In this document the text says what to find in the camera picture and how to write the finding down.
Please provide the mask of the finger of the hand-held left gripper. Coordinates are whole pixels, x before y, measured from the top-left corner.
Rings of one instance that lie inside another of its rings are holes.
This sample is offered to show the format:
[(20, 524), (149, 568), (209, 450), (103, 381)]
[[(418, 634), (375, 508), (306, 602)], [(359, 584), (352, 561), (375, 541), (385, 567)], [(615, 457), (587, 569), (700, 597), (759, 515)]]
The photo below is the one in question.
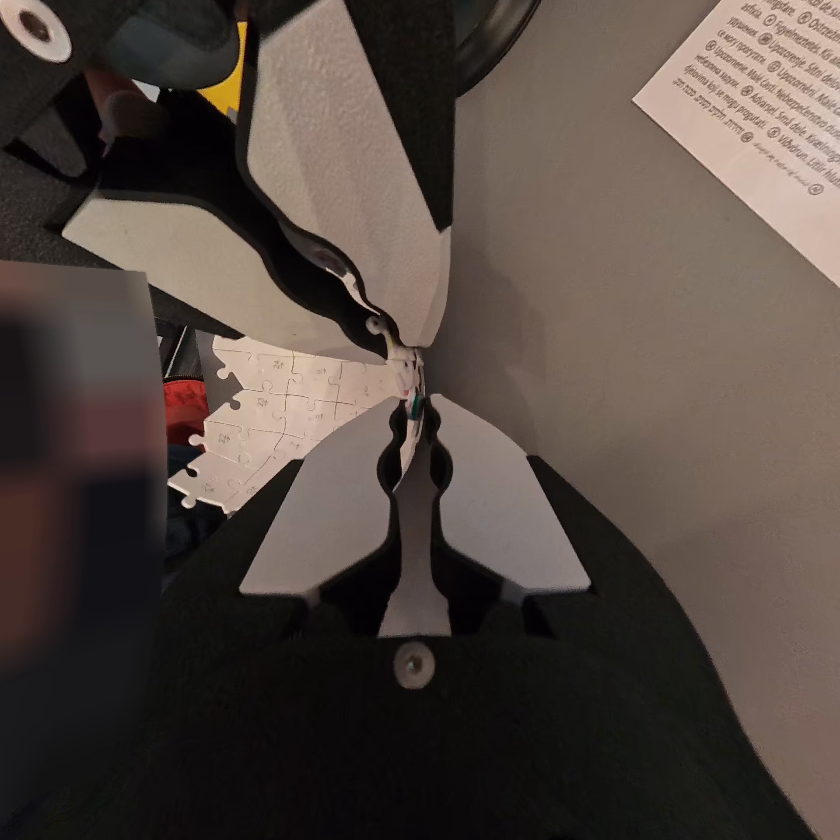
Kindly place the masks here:
[(238, 168), (331, 250), (402, 343), (443, 320), (454, 202), (453, 2), (248, 2)]
[(65, 239), (247, 338), (384, 364), (385, 341), (340, 278), (288, 240), (232, 152), (115, 141)]

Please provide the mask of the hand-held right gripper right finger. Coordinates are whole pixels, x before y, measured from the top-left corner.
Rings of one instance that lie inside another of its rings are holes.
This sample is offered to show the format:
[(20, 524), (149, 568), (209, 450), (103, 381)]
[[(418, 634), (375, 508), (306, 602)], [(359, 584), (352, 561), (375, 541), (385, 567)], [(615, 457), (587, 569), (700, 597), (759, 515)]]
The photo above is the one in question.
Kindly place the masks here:
[(447, 397), (425, 402), (433, 581), (451, 633), (476, 634), (498, 604), (587, 592), (590, 576), (526, 452)]

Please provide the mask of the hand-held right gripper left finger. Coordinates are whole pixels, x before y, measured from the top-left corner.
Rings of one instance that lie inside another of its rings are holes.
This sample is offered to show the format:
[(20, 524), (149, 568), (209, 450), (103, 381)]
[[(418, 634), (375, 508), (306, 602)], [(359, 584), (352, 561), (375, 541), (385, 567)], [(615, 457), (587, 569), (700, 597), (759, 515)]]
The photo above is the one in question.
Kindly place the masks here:
[(392, 396), (342, 425), (303, 460), (240, 584), (336, 607), (375, 636), (402, 572), (394, 488), (403, 476), (406, 407)]

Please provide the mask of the partly built puzzle ball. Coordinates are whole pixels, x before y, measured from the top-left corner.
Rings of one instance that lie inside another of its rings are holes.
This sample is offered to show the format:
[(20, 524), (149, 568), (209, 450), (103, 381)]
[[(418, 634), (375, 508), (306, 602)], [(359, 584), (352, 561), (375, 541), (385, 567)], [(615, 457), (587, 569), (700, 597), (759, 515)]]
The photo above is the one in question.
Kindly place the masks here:
[(336, 321), (291, 299), (248, 243), (202, 258), (200, 267), (222, 272), (205, 280), (210, 313), (232, 316), (237, 331), (256, 336), (213, 338), (222, 363), (216, 378), (233, 376), (239, 389), (211, 409), (204, 436), (191, 438), (203, 452), (168, 479), (186, 509), (202, 502), (231, 514), (334, 430), (388, 397), (424, 392), (415, 339), (426, 334), (412, 331), (412, 322), (400, 328), (370, 305), (352, 271), (322, 270), (294, 248), (290, 256), (304, 269), (304, 290), (326, 292), (340, 309), (348, 304), (350, 326), (361, 332), (351, 339)]

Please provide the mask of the black round ball stand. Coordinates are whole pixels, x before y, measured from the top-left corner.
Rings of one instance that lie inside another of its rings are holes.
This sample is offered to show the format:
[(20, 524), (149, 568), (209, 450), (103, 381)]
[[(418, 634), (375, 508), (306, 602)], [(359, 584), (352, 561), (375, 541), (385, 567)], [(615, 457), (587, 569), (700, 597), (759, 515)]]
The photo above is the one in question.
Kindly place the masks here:
[(540, 1), (454, 1), (458, 98), (498, 66), (540, 4)]

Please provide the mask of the white instruction leaflet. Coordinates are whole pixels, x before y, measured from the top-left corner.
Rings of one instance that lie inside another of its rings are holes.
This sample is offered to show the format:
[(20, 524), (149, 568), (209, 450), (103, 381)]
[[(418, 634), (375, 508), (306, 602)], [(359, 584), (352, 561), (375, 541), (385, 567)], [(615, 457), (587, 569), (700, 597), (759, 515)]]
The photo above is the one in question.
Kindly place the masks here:
[(839, 285), (839, 2), (723, 1), (633, 102)]

